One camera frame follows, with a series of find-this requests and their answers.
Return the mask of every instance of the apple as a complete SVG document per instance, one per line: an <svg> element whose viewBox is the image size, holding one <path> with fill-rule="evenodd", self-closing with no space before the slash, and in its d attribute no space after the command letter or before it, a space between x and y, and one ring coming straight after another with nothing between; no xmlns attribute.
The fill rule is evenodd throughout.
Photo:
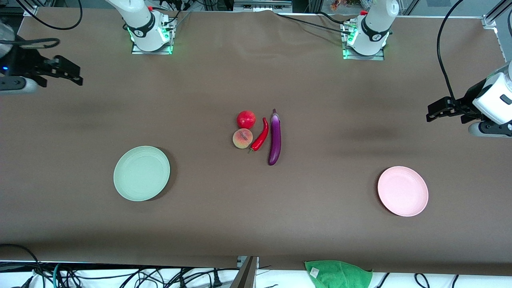
<svg viewBox="0 0 512 288"><path fill-rule="evenodd" d="M238 129L233 134L233 144L240 149L249 147L252 143L252 132L249 129Z"/></svg>
<svg viewBox="0 0 512 288"><path fill-rule="evenodd" d="M256 115L249 110L240 112L237 117L237 124L240 128L251 129L256 123Z"/></svg>

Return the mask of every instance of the black cable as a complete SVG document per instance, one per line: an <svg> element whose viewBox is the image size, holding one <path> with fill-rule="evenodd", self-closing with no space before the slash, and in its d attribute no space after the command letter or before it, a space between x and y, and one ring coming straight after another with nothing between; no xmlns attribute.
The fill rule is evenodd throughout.
<svg viewBox="0 0 512 288"><path fill-rule="evenodd" d="M325 26L318 25L318 24L315 24L315 23L306 22L304 20L300 20L300 19L297 19L297 18L288 17L286 15L281 15L281 14L276 14L276 15L279 16L279 17L287 18L287 19L290 19L290 20L294 20L294 21L297 21L297 22L304 23L304 24L309 24L309 25L317 26L317 27L324 28L324 29L327 29L327 30L335 31L335 32L338 32L338 33L350 35L349 31L342 31L342 30L339 30L339 29L325 27Z"/></svg>
<svg viewBox="0 0 512 288"><path fill-rule="evenodd" d="M146 273L144 273L144 272L139 273L139 274L138 274L138 276L139 276L139 280L138 280L138 281L139 281L139 284L138 284L138 285L135 285L135 288L140 288L140 285L141 285L144 281L146 281L146 280L151 281L151 282L153 282L154 284L156 284L156 281L154 281L154 280L151 278L151 275L153 275L154 273L156 273L156 272L157 272L158 270L160 270L160 269L161 269L161 268L157 268L157 269L155 269L153 272L151 272L151 273L149 273L149 274L146 274Z"/></svg>
<svg viewBox="0 0 512 288"><path fill-rule="evenodd" d="M452 288L455 288L455 282L457 282L457 279L459 279L459 274L455 275L455 278L453 278Z"/></svg>
<svg viewBox="0 0 512 288"><path fill-rule="evenodd" d="M34 259L34 262L36 263L37 268L39 269L39 271L42 274L44 273L39 260L37 260L37 257L35 257L34 253L32 253L32 251L30 251L27 247L22 246L22 245L18 245L18 244L10 244L10 243L0 244L0 248L2 248L2 247L14 247L14 248L19 248L19 249L25 250L28 254L30 254L30 257L32 257L32 259ZM46 281L45 281L44 278L42 279L42 286L43 286L43 288L46 287Z"/></svg>
<svg viewBox="0 0 512 288"><path fill-rule="evenodd" d="M474 118L471 113L469 113L466 110L463 110L460 106L459 102L455 99L455 95L453 94L452 85L450 84L450 80L448 79L448 74L446 73L446 69L444 68L443 60L441 59L441 33L443 32L444 24L448 20L448 17L452 14L453 10L464 0L457 1L452 8L448 11L446 16L443 19L443 22L441 23L441 27L439 28L439 33L437 34L437 59L439 60L439 66L441 67L441 71L444 76L444 80L446 81L446 86L448 87L448 92L450 93L450 98L452 99L453 104L455 107L464 113L466 116L469 116L471 118Z"/></svg>
<svg viewBox="0 0 512 288"><path fill-rule="evenodd" d="M216 7L216 6L217 6L217 4L219 3L219 1L217 1L217 2L215 2L215 3L213 3L213 4L206 4L206 3L203 3L203 2L201 2L201 1L199 1L199 0L196 0L196 1L197 1L197 3L199 3L199 4L204 5L204 7Z"/></svg>
<svg viewBox="0 0 512 288"><path fill-rule="evenodd" d="M384 277L382 278L382 280L380 281L379 285L377 287L375 287L375 288L382 288L382 285L384 285L384 282L385 282L386 278L389 276L389 274L390 273L386 273L384 275Z"/></svg>
<svg viewBox="0 0 512 288"><path fill-rule="evenodd" d="M176 281L179 279L179 277L184 276L186 273L191 271L193 268L182 268L179 273L177 273L173 278L167 282L166 285L163 286L163 288L169 288L172 284L176 283Z"/></svg>
<svg viewBox="0 0 512 288"><path fill-rule="evenodd" d="M40 39L33 39L33 40L0 40L0 44L8 44L8 45L30 45L30 44L36 44L36 43L44 43L44 42L53 42L50 45L43 45L42 49L46 48L53 48L60 44L59 38L40 38Z"/></svg>
<svg viewBox="0 0 512 288"><path fill-rule="evenodd" d="M176 16L174 16L174 18L172 18L171 20L167 21L167 22L164 22L163 24L164 25L167 25L169 23L171 23L172 21L174 21L176 18L178 18L178 15L180 14L181 10L178 10L178 13L176 13Z"/></svg>
<svg viewBox="0 0 512 288"><path fill-rule="evenodd" d="M510 12L508 13L508 19L507 19L507 23L508 23L508 32L510 33L510 35L512 36L512 26L510 25L510 16L512 16L512 9L510 10Z"/></svg>
<svg viewBox="0 0 512 288"><path fill-rule="evenodd" d="M217 272L217 269L214 269L214 284L210 285L210 286L213 288L222 286L222 282L221 282L221 279L219 278L219 273Z"/></svg>
<svg viewBox="0 0 512 288"><path fill-rule="evenodd" d="M112 278L126 277L126 276L130 276L132 274L133 273L124 274L124 275L116 275L116 276L106 276L106 277L82 277L82 276L76 276L76 278L86 279L86 280L100 280L100 279L112 279Z"/></svg>
<svg viewBox="0 0 512 288"><path fill-rule="evenodd" d="M187 285L188 283L190 283L192 280L194 280L194 279L196 279L196 278L199 278L199 277L202 277L202 276L204 276L204 275L208 275L208 277L210 278L210 287L211 287L211 276L210 276L210 273L211 273L211 272L213 272L213 270L212 270L212 271L208 271L208 272L199 272L199 273L195 273L195 274L192 274L192 275L190 275L190 276L187 276L185 279L188 279L188 278L190 278L190 277L192 277L192 276L194 276L194 275L197 275L196 277L194 277L194 278L190 279L189 281L187 281L187 282L183 283L179 288L185 288L185 287L186 287L186 285Z"/></svg>
<svg viewBox="0 0 512 288"><path fill-rule="evenodd" d="M139 274L139 272L141 272L143 269L139 269L137 270L135 273L133 274L130 274L130 276L128 278L125 279L125 281L121 284L121 286L119 286L119 288L124 288L126 286L126 284L128 284L128 282L133 278L135 277L135 275Z"/></svg>
<svg viewBox="0 0 512 288"><path fill-rule="evenodd" d="M43 20L39 19L36 15L34 15L34 13L32 13L30 11L30 9L27 9L22 3L20 0L16 0L16 2L18 2L18 4L23 8L23 10L25 10L27 13L30 14L30 16L32 16L34 19L36 19L39 23L45 25L46 27L49 27L49 28L52 28L52 29L55 29L55 30L71 30L75 27L77 27L80 22L82 22L82 17L83 17L83 8L82 8L82 2L81 0L78 0L78 6L80 7L80 17L78 18L78 21L72 25L72 26L69 26L69 27L56 27L56 26L53 26L53 25L50 25L50 24L47 24L46 22L44 22Z"/></svg>
<svg viewBox="0 0 512 288"><path fill-rule="evenodd" d="M423 279L425 280L426 287L421 285L421 283L418 280L418 275L421 275ZM414 274L414 281L416 281L416 284L418 284L421 288L430 288L429 281L426 279L426 276L423 273L416 273Z"/></svg>
<svg viewBox="0 0 512 288"><path fill-rule="evenodd" d="M329 19L330 21L333 21L334 23L343 24L345 22L345 21L338 21L338 20L332 18L329 14L327 14L325 12L318 11L315 14L321 14L321 15L327 17L327 19Z"/></svg>

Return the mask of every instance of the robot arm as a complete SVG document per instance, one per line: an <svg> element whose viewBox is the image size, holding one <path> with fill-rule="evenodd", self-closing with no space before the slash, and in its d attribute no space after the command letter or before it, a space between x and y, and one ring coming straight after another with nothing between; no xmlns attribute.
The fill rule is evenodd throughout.
<svg viewBox="0 0 512 288"><path fill-rule="evenodd" d="M375 1L368 15L360 15L355 20L357 31L347 44L361 55L374 55L386 45L389 29L400 7L396 0Z"/></svg>
<svg viewBox="0 0 512 288"><path fill-rule="evenodd" d="M441 117L461 115L463 124L475 136L512 137L512 65L505 64L486 79L469 88L464 97L453 103L444 97L429 105L427 122Z"/></svg>
<svg viewBox="0 0 512 288"><path fill-rule="evenodd" d="M170 41L169 16L150 11L144 0L106 0L121 13L132 41L143 51L155 51Z"/></svg>
<svg viewBox="0 0 512 288"><path fill-rule="evenodd" d="M47 80L42 76L65 78L82 85L79 66L60 55L48 59L34 47L23 47L30 41L24 41L3 23L0 23L0 40L0 73L4 75L0 95L33 93L37 86L46 87Z"/></svg>

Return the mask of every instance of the green cloth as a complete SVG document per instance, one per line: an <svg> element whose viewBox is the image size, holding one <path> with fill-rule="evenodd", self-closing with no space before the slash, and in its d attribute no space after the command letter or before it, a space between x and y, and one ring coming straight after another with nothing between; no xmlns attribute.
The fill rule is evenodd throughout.
<svg viewBox="0 0 512 288"><path fill-rule="evenodd" d="M373 272L341 261L305 262L316 288L368 288Z"/></svg>

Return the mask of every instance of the eggplant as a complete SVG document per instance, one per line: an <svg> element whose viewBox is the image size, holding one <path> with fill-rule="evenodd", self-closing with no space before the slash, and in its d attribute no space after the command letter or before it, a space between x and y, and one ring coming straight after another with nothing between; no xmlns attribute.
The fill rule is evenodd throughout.
<svg viewBox="0 0 512 288"><path fill-rule="evenodd" d="M281 153L281 120L275 109L272 113L270 133L270 155L268 155L268 164L272 166L278 161L279 154Z"/></svg>

